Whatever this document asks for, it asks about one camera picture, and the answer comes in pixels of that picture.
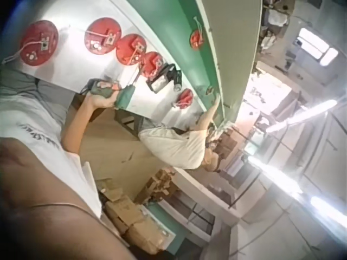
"green power drill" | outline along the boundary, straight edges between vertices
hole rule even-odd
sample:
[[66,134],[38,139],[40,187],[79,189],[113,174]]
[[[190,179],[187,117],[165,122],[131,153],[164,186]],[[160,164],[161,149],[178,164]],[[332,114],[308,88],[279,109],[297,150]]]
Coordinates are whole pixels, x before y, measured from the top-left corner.
[[114,107],[116,109],[126,110],[135,92],[135,84],[141,73],[142,70],[140,69],[132,84],[127,85],[124,89],[121,88],[118,81],[105,81],[101,79],[90,79],[86,89],[89,89],[93,95],[100,95],[106,99],[110,98],[115,91],[119,91]]

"workbench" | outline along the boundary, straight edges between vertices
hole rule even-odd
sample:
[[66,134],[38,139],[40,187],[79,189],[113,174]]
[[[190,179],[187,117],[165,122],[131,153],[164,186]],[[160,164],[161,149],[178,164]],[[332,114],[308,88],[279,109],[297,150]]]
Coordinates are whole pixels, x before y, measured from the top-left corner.
[[[31,23],[49,20],[59,32],[53,57],[36,67],[25,64],[20,58],[7,66],[76,93],[82,91],[89,79],[105,76],[118,78],[125,87],[136,76],[138,66],[122,66],[115,57],[115,51],[95,55],[85,47],[86,29],[101,17],[116,20],[121,26],[122,36],[130,33],[142,35],[147,42],[147,52],[157,51],[167,63],[176,63],[157,35],[126,0],[24,0],[3,31],[0,58],[2,60],[19,50],[21,37]],[[193,124],[206,106],[184,73],[183,88],[190,88],[194,93],[194,101],[189,108],[173,108],[172,103],[179,93],[174,92],[172,82],[155,94],[148,88],[146,78],[140,76],[127,111],[181,129]]]

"fluorescent light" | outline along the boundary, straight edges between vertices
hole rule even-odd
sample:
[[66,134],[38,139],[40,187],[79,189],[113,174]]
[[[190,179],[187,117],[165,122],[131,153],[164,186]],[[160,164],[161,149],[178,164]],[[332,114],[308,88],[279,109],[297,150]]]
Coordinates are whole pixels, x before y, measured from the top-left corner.
[[313,32],[307,30],[306,28],[302,28],[299,32],[299,36],[314,47],[316,47],[320,52],[324,53],[329,49],[329,44],[323,41],[320,37],[315,35]]
[[347,228],[347,217],[318,197],[311,198],[311,205],[314,206],[322,215],[326,215]]
[[309,118],[312,118],[316,115],[319,115],[327,110],[329,110],[330,108],[334,107],[337,105],[337,101],[336,100],[328,100],[325,101],[315,107],[312,107],[306,111],[303,111],[301,113],[298,113],[297,115],[293,116],[292,118],[289,118],[288,124],[292,125],[292,124],[297,124],[299,122],[302,122],[304,120],[307,120]]
[[336,58],[338,55],[338,51],[334,48],[330,48],[327,53],[323,56],[323,58],[320,60],[320,65],[322,66],[328,66],[330,62]]
[[282,128],[285,128],[287,125],[293,125],[293,124],[297,124],[300,123],[302,121],[305,121],[309,118],[312,118],[316,115],[319,115],[323,112],[328,111],[329,109],[333,108],[334,106],[337,105],[337,101],[336,100],[328,100],[325,101],[315,107],[312,107],[308,110],[302,111],[300,113],[298,113],[297,115],[293,116],[292,118],[288,118],[287,120],[277,123],[273,126],[270,126],[266,129],[267,133],[272,133],[275,131],[278,131]]
[[303,191],[300,189],[299,184],[290,177],[288,177],[288,175],[286,175],[282,171],[276,169],[273,166],[262,163],[259,159],[253,156],[248,157],[248,161],[253,166],[262,170],[263,174],[267,178],[269,178],[286,193],[290,194],[295,198],[297,198],[297,194],[302,194]]
[[276,132],[278,130],[281,130],[282,128],[285,128],[286,126],[287,126],[287,121],[276,123],[275,125],[268,127],[266,129],[266,133]]

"concrete floor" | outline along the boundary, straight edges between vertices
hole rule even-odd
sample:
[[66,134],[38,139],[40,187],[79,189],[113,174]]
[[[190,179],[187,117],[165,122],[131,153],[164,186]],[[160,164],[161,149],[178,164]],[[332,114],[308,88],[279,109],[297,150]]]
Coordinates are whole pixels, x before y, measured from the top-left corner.
[[[67,124],[75,113],[71,108]],[[114,113],[113,109],[107,109],[89,123],[82,141],[81,160],[89,161],[96,180],[113,178],[125,194],[135,199],[164,163],[114,121]]]

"worker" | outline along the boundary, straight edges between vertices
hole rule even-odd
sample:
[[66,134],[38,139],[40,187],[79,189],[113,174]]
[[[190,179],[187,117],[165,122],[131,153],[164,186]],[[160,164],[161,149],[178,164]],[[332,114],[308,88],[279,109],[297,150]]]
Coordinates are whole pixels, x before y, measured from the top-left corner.
[[61,139],[74,93],[1,68],[0,224],[11,253],[26,255],[9,258],[134,259],[100,221],[91,168],[79,157],[91,115],[113,106],[117,95],[87,95]]
[[264,28],[269,27],[270,25],[275,25],[278,27],[283,27],[289,23],[289,15],[286,13],[288,11],[288,6],[283,6],[283,11],[276,9],[266,8],[262,11],[262,21],[261,25]]
[[205,147],[205,140],[220,101],[221,96],[217,94],[211,108],[183,134],[148,118],[140,118],[135,128],[141,142],[164,163],[187,170],[202,166],[214,172],[218,170],[221,158],[211,148]]

